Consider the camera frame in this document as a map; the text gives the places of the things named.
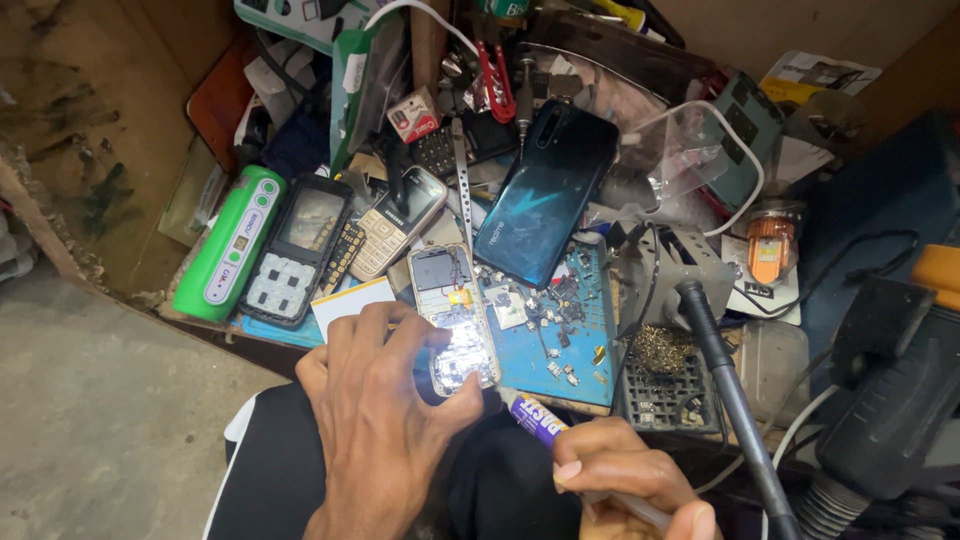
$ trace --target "white cable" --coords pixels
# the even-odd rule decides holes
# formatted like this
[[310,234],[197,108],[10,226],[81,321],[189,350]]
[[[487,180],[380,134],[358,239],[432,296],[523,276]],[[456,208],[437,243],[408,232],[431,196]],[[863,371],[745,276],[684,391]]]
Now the white cable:
[[467,37],[464,36],[462,32],[460,32],[456,28],[453,28],[453,25],[446,22],[444,18],[440,16],[439,13],[434,11],[434,9],[431,8],[430,6],[427,6],[426,4],[422,3],[420,0],[394,0],[390,4],[387,4],[386,6],[380,8],[376,13],[373,14],[372,17],[370,17],[370,20],[367,21],[367,26],[363,28],[364,31],[367,31],[370,28],[372,28],[373,25],[376,24],[376,21],[380,20],[380,17],[382,17],[383,15],[389,12],[399,10],[404,6],[407,6],[410,8],[417,8],[418,10],[422,10],[424,12],[429,13],[430,16],[437,19],[437,22],[439,22],[441,26],[446,28],[451,34],[453,34],[458,39],[460,39],[464,43],[464,45],[467,46],[467,49],[469,49],[470,52],[473,53],[473,56],[480,58],[480,53],[477,51],[476,46],[473,43],[471,43],[470,40],[467,39]]
[[756,187],[754,187],[754,192],[750,194],[750,197],[747,199],[745,203],[743,203],[743,206],[740,208],[740,210],[738,210],[733,216],[731,216],[731,218],[727,220],[727,223],[724,223],[723,225],[721,225],[720,227],[717,227],[713,231],[704,233],[704,236],[717,236],[723,231],[729,229],[730,226],[733,225],[733,223],[737,219],[740,219],[740,216],[743,215],[743,212],[747,211],[747,208],[750,207],[750,205],[754,202],[754,199],[756,199],[757,195],[760,194],[760,190],[763,188],[763,180],[764,180],[763,165],[760,164],[760,160],[756,158],[756,155],[754,155],[754,153],[750,150],[750,147],[743,142],[743,139],[741,139],[740,136],[736,134],[736,132],[733,130],[733,127],[730,125],[730,122],[728,122],[727,119],[723,117],[723,114],[721,114],[720,111],[717,110],[717,108],[714,107],[712,103],[709,103],[706,101],[688,101],[686,103],[678,105],[677,107],[674,107],[673,109],[662,112],[657,116],[654,116],[653,118],[650,118],[649,120],[643,122],[639,126],[636,126],[632,130],[630,130],[627,133],[627,135],[636,133],[637,131],[649,126],[650,124],[653,124],[654,122],[662,120],[663,118],[666,118],[670,114],[673,114],[674,112],[691,105],[698,105],[700,107],[709,109],[710,112],[712,112],[713,115],[717,117],[717,120],[720,121],[720,125],[724,127],[724,129],[727,131],[727,133],[730,135],[733,141],[736,142],[736,144],[743,150],[744,154],[746,154],[747,157],[750,158],[750,161],[754,164],[754,167],[756,167]]
[[[817,396],[817,399],[810,402],[810,405],[807,405],[803,412],[800,413],[800,416],[793,421],[793,424],[790,425],[790,428],[786,431],[786,435],[783,436],[783,440],[780,441],[780,445],[777,446],[777,452],[774,454],[774,470],[777,470],[777,467],[780,466],[780,459],[783,458],[783,453],[786,452],[787,445],[790,444],[790,441],[793,440],[794,435],[797,434],[797,430],[800,429],[800,426],[806,422],[806,418],[813,413],[814,410],[820,406],[821,403],[825,402],[828,397],[832,396],[839,390],[840,387],[834,384],[830,388],[824,391],[823,394]],[[767,512],[763,512],[763,524],[762,529],[760,530],[760,540],[767,540],[767,535],[770,533],[770,522],[767,520]]]

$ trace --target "phone keypad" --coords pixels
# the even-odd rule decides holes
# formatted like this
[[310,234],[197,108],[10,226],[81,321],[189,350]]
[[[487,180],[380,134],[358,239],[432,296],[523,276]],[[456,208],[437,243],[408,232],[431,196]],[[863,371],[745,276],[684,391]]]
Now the phone keypad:
[[353,266],[367,275],[377,275],[396,258],[403,246],[403,231],[374,212],[367,212],[360,219],[360,226],[373,234],[360,247]]

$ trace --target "black pants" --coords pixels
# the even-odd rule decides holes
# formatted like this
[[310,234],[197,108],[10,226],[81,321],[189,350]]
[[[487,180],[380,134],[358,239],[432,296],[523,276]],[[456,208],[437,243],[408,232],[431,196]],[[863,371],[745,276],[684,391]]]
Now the black pants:
[[[317,423],[299,384],[256,396],[242,438],[228,441],[228,461],[206,538],[300,540],[324,502],[326,470]],[[448,508],[460,538],[577,538],[580,501],[557,494],[552,463],[550,451],[506,412],[480,422],[448,480]]]

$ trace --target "orange object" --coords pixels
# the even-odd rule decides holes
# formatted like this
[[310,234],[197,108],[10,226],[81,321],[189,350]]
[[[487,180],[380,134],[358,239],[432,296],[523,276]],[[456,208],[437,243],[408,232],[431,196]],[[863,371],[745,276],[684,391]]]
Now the orange object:
[[790,268],[793,236],[793,223],[785,216],[763,216],[750,221],[747,266],[754,279],[767,284]]
[[243,68],[256,57],[250,36],[238,37],[186,104],[190,121],[229,173],[237,172],[237,161],[230,147],[253,97],[253,86],[247,81]]
[[960,310],[960,248],[928,245],[910,273],[910,281],[937,291],[935,302]]

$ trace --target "soldering iron handle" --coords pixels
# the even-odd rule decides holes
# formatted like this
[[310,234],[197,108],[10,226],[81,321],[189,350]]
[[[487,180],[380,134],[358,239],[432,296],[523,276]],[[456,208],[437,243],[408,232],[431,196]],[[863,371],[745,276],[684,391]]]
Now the soldering iron handle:
[[684,315],[693,330],[693,339],[703,353],[707,368],[717,384],[736,440],[760,490],[763,507],[773,524],[775,538],[802,540],[797,518],[787,502],[783,486],[777,478],[777,471],[774,470],[770,455],[763,445],[763,438],[756,428],[754,415],[747,405],[747,396],[740,385],[733,358],[727,352],[727,345],[713,319],[713,311],[703,285],[693,280],[682,282],[677,285],[677,292],[683,300]]

